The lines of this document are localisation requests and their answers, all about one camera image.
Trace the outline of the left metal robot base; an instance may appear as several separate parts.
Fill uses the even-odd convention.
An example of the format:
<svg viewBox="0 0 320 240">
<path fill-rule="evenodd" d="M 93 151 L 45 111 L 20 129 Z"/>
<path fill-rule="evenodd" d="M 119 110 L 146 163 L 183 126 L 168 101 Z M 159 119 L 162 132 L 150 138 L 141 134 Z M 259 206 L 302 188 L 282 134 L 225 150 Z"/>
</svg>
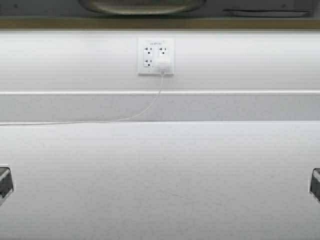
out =
<svg viewBox="0 0 320 240">
<path fill-rule="evenodd" d="M 8 166 L 0 167 L 0 205 L 2 206 L 8 197 L 14 192 L 12 171 Z"/>
</svg>

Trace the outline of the right metal robot base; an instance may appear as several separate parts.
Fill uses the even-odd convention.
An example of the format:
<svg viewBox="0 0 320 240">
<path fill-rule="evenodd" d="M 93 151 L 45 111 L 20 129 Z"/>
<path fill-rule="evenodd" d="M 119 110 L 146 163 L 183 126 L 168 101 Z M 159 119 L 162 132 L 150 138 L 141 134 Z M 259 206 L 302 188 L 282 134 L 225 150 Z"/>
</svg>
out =
<svg viewBox="0 0 320 240">
<path fill-rule="evenodd" d="M 311 174 L 309 193 L 320 202 L 320 169 L 315 168 Z"/>
</svg>

